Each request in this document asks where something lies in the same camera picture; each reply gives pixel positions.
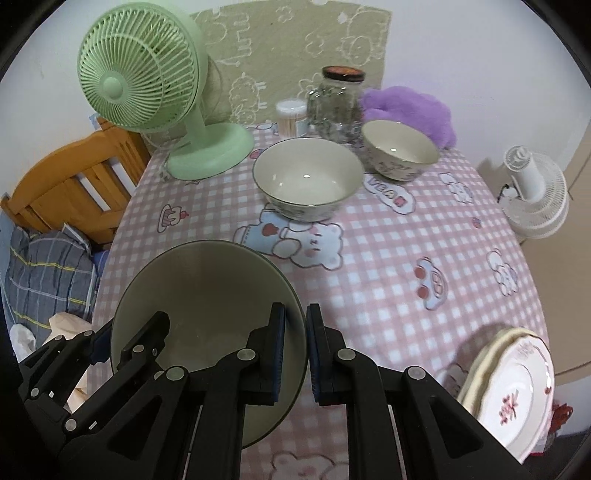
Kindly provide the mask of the bowl edge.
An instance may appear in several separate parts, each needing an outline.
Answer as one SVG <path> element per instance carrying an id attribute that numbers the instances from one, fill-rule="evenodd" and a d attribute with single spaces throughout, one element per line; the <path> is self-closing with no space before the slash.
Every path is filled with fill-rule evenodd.
<path id="1" fill-rule="evenodd" d="M 245 347 L 252 330 L 266 326 L 271 305 L 287 309 L 279 401 L 272 407 L 249 406 L 245 447 L 270 435 L 297 400 L 307 370 L 304 310 L 287 277 L 270 260 L 228 241 L 195 241 L 171 248 L 151 260 L 133 278 L 116 308 L 111 337 L 111 366 L 157 311 L 170 320 L 157 362 L 188 371 L 211 367 Z"/>

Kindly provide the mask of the cream plate yellow flowers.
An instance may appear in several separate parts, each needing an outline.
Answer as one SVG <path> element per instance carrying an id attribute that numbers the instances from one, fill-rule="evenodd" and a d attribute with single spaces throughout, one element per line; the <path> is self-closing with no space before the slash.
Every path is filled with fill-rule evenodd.
<path id="1" fill-rule="evenodd" d="M 496 369 L 503 352 L 522 337 L 539 338 L 539 335 L 523 327 L 501 329 L 474 360 L 465 383 L 457 397 L 459 403 L 473 416 L 477 415 L 477 402 L 483 389 L 488 385 L 492 371 Z"/>

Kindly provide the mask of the white plate red pattern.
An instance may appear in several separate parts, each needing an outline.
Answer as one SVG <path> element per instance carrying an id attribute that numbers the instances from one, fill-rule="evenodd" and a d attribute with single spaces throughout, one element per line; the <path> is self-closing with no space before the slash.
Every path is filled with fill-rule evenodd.
<path id="1" fill-rule="evenodd" d="M 542 338 L 510 345 L 478 398 L 483 427 L 519 462 L 524 462 L 550 426 L 555 386 L 550 350 Z"/>

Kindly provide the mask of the middle floral ceramic bowl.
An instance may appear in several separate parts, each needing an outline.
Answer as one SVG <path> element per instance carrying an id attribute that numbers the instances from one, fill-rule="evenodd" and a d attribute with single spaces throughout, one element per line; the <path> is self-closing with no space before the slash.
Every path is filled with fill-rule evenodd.
<path id="1" fill-rule="evenodd" d="M 266 200 L 284 217 L 325 221 L 363 185 L 365 167 L 341 144 L 321 138 L 294 138 L 259 154 L 252 177 Z"/>

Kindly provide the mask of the floral ceramic bowl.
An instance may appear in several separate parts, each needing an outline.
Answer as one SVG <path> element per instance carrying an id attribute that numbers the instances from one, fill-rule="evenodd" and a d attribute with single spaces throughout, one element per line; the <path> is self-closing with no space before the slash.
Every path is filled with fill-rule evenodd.
<path id="1" fill-rule="evenodd" d="M 321 138 L 294 138 L 259 154 L 252 177 L 266 200 L 284 217 L 325 221 L 363 185 L 365 167 L 341 144 Z"/>
<path id="2" fill-rule="evenodd" d="M 372 120 L 362 127 L 363 145 L 377 173 L 397 182 L 411 182 L 441 158 L 440 150 L 422 132 L 401 122 Z"/>

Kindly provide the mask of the pink checkered tablecloth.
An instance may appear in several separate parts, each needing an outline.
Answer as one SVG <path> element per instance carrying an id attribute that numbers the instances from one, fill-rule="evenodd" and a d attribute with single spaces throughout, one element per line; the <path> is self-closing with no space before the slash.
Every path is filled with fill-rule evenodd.
<path id="1" fill-rule="evenodd" d="M 545 337 L 541 301 L 497 202 L 457 150 L 416 181 L 370 173 L 332 219 L 297 226 L 266 204 L 252 159 L 198 182 L 166 180 L 151 158 L 123 215 L 102 275 L 93 323 L 114 314 L 134 275 L 178 244 L 221 239 L 273 261 L 301 303 L 353 348 L 393 369 L 419 365 L 457 393 L 500 331 Z"/>

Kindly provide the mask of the red object on floor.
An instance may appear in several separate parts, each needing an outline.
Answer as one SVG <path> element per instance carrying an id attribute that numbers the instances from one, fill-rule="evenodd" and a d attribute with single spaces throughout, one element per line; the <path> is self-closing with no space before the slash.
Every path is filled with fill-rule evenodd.
<path id="1" fill-rule="evenodd" d="M 562 426 L 568 422 L 568 420 L 573 414 L 573 411 L 573 407 L 568 405 L 567 403 L 554 404 L 553 416 L 549 432 L 551 434 L 558 432 L 562 428 Z"/>

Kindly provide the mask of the wooden chair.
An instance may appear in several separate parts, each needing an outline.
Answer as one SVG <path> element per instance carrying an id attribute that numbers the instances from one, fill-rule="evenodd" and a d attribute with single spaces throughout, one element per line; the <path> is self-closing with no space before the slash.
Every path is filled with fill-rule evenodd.
<path id="1" fill-rule="evenodd" d="M 1 208 L 18 226 L 39 232 L 68 224 L 99 245 L 110 244 L 131 194 L 111 159 L 137 185 L 150 154 L 140 134 L 99 118 L 100 129 L 47 155 L 27 172 Z"/>

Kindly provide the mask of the far floral ceramic bowl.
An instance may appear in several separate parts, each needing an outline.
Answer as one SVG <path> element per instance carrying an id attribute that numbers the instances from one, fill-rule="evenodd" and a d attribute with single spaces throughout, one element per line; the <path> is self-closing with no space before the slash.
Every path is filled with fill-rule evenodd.
<path id="1" fill-rule="evenodd" d="M 441 158 L 440 150 L 422 132 L 401 122 L 372 120 L 362 127 L 363 145 L 377 173 L 397 182 L 411 182 Z"/>

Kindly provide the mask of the cotton swab container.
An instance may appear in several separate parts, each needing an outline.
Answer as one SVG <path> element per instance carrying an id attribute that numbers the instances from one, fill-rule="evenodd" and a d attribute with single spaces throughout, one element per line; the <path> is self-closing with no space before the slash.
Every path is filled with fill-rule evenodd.
<path id="1" fill-rule="evenodd" d="M 308 104 L 290 98 L 276 103 L 277 133 L 283 139 L 301 138 L 308 133 Z"/>

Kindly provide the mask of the glass jar dark lid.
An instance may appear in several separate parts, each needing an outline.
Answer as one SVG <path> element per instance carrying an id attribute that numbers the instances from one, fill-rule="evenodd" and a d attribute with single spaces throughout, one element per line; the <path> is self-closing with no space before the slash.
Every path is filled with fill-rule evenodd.
<path id="1" fill-rule="evenodd" d="M 363 70 L 325 66 L 322 81 L 308 93 L 308 123 L 318 136 L 339 144 L 360 142 L 363 110 Z"/>

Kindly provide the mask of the beige door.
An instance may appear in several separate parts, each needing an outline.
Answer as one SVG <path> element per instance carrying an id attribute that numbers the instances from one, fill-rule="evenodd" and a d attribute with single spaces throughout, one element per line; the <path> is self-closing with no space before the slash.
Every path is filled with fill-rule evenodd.
<path id="1" fill-rule="evenodd" d="M 590 374 L 590 133 L 565 171 L 570 206 L 562 227 L 522 250 L 542 302 L 556 383 Z"/>

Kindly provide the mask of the white floor fan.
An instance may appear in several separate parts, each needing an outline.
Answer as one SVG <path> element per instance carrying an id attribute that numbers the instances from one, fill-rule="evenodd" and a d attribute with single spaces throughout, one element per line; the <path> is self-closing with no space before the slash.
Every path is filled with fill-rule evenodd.
<path id="1" fill-rule="evenodd" d="M 509 183 L 498 203 L 520 239 L 539 240 L 555 234 L 569 211 L 569 194 L 561 168 L 548 156 L 525 146 L 510 148 L 504 158 Z"/>

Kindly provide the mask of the green desk fan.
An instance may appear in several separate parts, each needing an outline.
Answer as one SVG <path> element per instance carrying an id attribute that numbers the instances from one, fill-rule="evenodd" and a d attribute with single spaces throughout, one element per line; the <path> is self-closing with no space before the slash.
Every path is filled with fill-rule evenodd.
<path id="1" fill-rule="evenodd" d="M 99 17 L 82 40 L 78 79 L 100 116 L 125 130 L 153 133 L 178 124 L 169 176 L 206 179 L 235 167 L 253 147 L 233 123 L 206 124 L 200 100 L 208 76 L 204 36 L 188 14 L 162 2 L 125 2 Z"/>

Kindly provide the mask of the green patterned wall cloth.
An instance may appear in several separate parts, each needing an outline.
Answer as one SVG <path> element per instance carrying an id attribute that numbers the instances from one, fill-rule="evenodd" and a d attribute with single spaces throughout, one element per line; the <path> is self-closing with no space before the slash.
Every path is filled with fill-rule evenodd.
<path id="1" fill-rule="evenodd" d="M 276 103 L 307 97 L 325 66 L 365 73 L 381 85 L 391 12 L 341 1 L 253 1 L 195 12 L 209 70 L 202 112 L 207 123 L 270 123 Z"/>

